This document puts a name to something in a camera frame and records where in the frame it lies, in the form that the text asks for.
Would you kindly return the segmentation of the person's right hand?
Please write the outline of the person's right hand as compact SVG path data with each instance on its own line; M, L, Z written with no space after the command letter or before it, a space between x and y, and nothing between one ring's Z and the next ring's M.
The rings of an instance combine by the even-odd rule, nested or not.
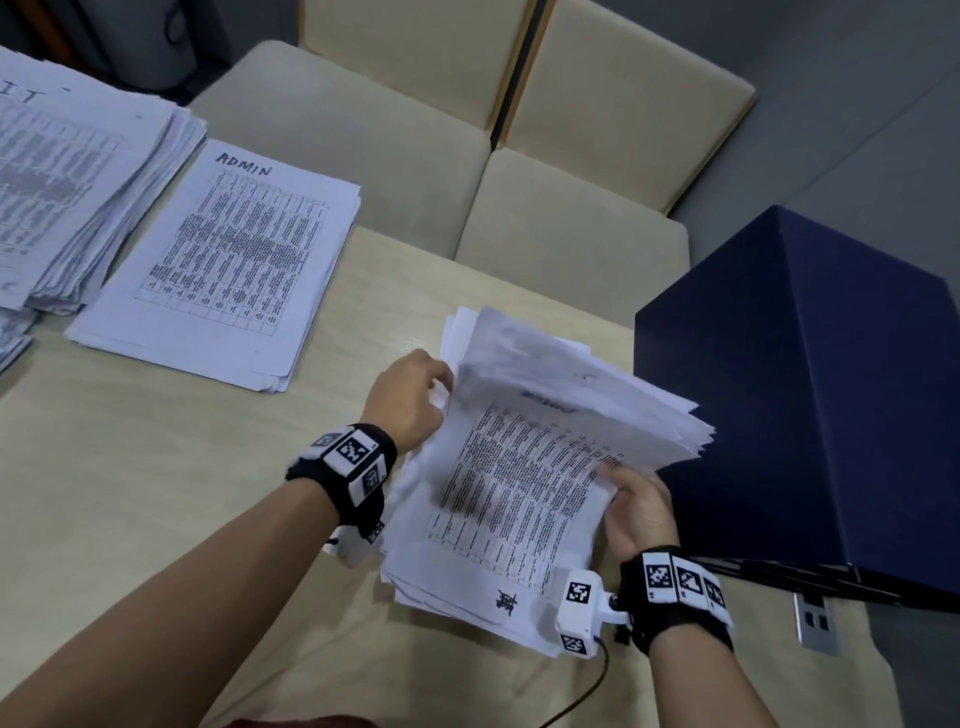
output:
M655 473L636 472L638 492L615 493L604 516L608 548L619 564L642 552L681 545L666 483Z

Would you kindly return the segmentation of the person's left hand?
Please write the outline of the person's left hand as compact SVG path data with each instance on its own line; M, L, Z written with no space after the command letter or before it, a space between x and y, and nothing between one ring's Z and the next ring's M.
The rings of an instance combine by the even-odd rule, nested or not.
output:
M422 358L433 358L418 348L394 361L373 383L359 423L378 428L390 437L399 455L419 448L442 426L443 413L422 412Z

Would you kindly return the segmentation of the curled stack of printed papers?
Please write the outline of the curled stack of printed papers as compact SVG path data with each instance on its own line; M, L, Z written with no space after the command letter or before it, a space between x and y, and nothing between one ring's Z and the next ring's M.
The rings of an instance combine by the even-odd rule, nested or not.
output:
M387 500L380 575L396 602L549 657L589 659L599 616L560 632L566 601L606 601L588 570L616 487L600 463L650 475L699 457L715 428L697 404L498 310L448 316L440 357L452 394Z

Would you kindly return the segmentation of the person's left forearm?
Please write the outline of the person's left forearm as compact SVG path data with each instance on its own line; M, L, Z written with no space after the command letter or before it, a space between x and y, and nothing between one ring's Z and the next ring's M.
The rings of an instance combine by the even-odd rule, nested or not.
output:
M0 728L197 728L339 516L284 483L150 577L0 700Z

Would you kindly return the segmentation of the person's right forearm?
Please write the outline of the person's right forearm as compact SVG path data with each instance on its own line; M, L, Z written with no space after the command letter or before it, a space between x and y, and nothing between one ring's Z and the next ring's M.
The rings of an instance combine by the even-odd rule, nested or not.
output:
M659 728L779 728L735 654L701 625L661 632L649 662Z

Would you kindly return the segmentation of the black left wristband with markers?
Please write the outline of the black left wristband with markers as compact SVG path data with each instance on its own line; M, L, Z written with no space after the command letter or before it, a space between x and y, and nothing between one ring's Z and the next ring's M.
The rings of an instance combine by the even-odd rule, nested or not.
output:
M399 458L382 428L357 422L321 435L285 472L285 481L311 480L325 491L341 527L372 543L383 530L384 483Z

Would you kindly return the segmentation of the black wristband with markers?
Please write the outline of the black wristband with markers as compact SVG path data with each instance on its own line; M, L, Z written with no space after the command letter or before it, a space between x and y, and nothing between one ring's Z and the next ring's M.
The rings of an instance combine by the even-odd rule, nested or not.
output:
M618 605L630 617L630 638L648 656L668 629L698 625L734 650L734 622L719 578L691 561L681 547L646 549L619 565Z
M384 483L399 458L382 428L357 422L321 435L285 472L285 481L311 480L325 491L341 527L372 543L383 530Z

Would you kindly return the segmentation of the black right wristband with markers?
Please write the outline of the black right wristband with markers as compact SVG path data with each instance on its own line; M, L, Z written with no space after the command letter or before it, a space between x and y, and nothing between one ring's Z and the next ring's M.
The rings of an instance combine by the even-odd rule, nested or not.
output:
M719 578L691 561L681 547L646 549L619 565L618 605L630 617L630 638L648 656L668 629L698 625L734 650L734 622Z

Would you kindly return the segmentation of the dark blue box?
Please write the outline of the dark blue box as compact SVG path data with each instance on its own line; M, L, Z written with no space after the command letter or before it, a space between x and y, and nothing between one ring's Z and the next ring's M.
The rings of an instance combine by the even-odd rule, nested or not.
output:
M636 312L632 371L715 429L661 475L690 557L960 594L960 314L942 278L774 205Z

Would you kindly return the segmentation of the beige upholstered chair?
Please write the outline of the beige upholstered chair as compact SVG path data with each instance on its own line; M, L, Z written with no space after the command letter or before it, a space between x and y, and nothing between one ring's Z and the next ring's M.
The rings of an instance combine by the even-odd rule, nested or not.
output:
M550 0L455 261L632 327L690 271L668 213L756 96L593 0Z
M455 258L535 0L298 0L200 93L212 138L361 188L356 223Z

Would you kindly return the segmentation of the paper stack with handwritten heading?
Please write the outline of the paper stack with handwritten heading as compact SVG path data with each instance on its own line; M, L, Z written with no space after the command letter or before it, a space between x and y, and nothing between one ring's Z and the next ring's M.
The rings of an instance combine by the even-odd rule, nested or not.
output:
M283 393L361 200L350 181L210 139L64 336Z

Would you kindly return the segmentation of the silver power socket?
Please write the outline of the silver power socket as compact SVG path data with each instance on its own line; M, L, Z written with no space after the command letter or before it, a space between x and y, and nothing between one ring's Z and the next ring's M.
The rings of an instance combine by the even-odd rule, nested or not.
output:
M793 593L798 642L807 650L839 658L843 643L829 599L818 592Z

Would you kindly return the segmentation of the thick stack of printed papers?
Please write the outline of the thick stack of printed papers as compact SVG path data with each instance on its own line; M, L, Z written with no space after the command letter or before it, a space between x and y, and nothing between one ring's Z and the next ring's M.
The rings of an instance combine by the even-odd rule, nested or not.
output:
M0 47L0 310L91 304L207 123Z

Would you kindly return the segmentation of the small pile of printed papers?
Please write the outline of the small pile of printed papers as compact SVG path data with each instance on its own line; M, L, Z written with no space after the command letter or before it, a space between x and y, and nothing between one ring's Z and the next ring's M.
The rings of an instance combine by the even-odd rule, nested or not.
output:
M0 376L33 343L30 330L37 318L38 312L31 308L11 310L0 307Z

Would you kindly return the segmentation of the black rail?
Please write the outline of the black rail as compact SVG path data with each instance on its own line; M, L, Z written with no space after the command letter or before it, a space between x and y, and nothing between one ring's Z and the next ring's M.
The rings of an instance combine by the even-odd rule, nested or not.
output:
M715 574L808 596L960 615L960 593L850 565L693 557Z

